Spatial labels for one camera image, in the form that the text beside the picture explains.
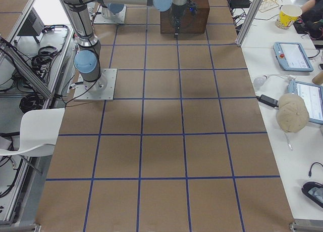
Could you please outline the aluminium frame post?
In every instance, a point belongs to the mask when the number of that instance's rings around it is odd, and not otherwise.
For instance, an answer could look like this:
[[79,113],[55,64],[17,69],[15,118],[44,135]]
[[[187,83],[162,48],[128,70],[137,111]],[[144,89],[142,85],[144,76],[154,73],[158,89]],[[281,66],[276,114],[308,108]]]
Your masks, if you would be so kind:
[[240,32],[237,36],[237,39],[236,39],[236,45],[241,47],[242,46],[242,43],[245,39],[245,37],[247,36],[248,32],[249,32],[249,29],[251,27],[251,24],[258,12],[258,9],[261,5],[263,0],[253,0],[252,3],[251,3],[251,6],[249,8],[249,11],[247,13],[247,16],[244,20],[244,23],[240,29]]

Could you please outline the white plastic chair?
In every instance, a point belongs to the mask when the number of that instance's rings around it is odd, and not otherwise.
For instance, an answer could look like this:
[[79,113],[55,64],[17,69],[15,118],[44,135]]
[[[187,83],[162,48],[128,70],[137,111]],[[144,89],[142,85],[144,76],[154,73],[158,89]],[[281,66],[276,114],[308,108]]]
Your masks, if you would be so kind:
[[17,151],[1,149],[1,156],[44,157],[53,154],[65,108],[32,110],[25,113],[20,126]]

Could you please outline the lower blue teach pendant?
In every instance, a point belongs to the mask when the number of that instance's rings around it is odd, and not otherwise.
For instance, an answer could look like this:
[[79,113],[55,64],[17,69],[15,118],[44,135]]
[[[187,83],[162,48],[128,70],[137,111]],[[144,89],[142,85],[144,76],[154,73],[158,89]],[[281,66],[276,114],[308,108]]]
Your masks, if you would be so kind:
[[309,121],[322,124],[322,86],[292,80],[288,85],[288,93],[303,98],[309,113]]

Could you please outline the blue teach pendant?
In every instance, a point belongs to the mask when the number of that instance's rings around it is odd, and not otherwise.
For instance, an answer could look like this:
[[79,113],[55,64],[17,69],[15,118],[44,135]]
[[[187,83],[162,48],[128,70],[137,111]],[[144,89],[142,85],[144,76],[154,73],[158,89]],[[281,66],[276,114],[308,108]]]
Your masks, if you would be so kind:
[[312,72],[313,66],[304,48],[297,42],[275,42],[276,59],[285,71]]
[[322,86],[292,80],[288,85],[288,93],[303,98],[309,113],[309,121],[322,124]]

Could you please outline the grey control box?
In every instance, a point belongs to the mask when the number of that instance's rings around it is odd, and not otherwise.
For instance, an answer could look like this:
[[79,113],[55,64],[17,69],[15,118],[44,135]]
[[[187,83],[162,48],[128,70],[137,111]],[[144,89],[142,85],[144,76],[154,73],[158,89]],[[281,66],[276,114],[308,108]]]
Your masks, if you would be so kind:
[[32,36],[36,43],[40,43],[38,37],[42,34],[45,25],[34,8],[29,12],[24,21],[18,36]]

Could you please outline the black power adapter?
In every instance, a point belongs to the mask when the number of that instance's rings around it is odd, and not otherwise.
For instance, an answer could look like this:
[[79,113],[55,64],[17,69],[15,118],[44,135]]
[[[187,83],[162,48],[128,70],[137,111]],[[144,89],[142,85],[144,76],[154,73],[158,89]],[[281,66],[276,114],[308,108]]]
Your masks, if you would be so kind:
[[260,102],[260,103],[263,103],[267,106],[270,106],[272,108],[278,108],[278,100],[276,99],[273,99],[271,97],[268,97],[266,95],[260,95],[260,96],[256,96],[257,100]]

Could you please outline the upper blue teach pendant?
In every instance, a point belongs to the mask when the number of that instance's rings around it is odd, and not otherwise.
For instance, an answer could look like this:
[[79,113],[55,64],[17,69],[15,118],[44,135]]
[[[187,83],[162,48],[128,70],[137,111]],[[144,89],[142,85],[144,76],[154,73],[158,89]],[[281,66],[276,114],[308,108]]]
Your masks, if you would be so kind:
[[276,59],[285,71],[312,72],[313,66],[304,48],[297,42],[275,42]]

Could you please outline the white light bulb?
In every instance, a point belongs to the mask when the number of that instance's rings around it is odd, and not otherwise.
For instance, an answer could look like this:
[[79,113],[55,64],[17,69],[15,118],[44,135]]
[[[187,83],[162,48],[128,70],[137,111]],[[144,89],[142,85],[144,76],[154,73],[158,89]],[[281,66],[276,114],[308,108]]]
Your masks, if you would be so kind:
[[261,88],[265,82],[268,80],[268,76],[266,75],[263,75],[263,76],[259,76],[259,77],[256,77],[254,80],[253,80],[253,86],[255,89],[259,89]]

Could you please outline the dark wooden drawer cabinet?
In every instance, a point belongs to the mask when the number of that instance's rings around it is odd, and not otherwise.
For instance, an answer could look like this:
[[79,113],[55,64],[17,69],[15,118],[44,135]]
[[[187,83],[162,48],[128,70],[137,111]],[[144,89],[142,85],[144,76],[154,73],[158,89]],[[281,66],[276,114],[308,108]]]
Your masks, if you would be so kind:
[[[205,32],[206,23],[209,16],[210,6],[208,0],[193,0],[197,4],[197,14],[194,22],[189,28],[181,30],[179,34],[203,34]],[[182,27],[186,26],[191,20],[192,15],[189,10],[186,10]],[[160,33],[161,34],[174,34],[169,25],[169,17],[166,12],[160,12]]]

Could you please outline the yellow popcorn bucket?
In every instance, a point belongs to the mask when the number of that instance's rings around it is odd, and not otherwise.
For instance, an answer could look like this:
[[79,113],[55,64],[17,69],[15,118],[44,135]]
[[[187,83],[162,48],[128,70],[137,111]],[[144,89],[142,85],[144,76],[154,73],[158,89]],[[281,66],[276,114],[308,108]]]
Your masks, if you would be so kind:
[[302,10],[299,6],[283,5],[275,21],[275,26],[279,29],[288,29],[302,15]]

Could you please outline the black case with glasses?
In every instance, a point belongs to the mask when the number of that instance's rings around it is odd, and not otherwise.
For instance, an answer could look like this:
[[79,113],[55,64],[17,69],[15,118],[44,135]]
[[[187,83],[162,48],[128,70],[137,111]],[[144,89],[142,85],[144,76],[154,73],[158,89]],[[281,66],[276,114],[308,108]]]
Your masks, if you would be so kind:
[[322,184],[313,181],[305,183],[301,188],[302,193],[321,208],[323,207],[322,190]]

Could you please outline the beige cap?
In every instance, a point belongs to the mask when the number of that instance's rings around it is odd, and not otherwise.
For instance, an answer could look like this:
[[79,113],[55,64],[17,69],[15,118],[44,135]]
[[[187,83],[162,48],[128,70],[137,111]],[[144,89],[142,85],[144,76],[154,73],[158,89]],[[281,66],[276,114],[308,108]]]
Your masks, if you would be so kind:
[[277,123],[286,133],[296,133],[309,122],[309,113],[302,97],[284,94],[278,100]]

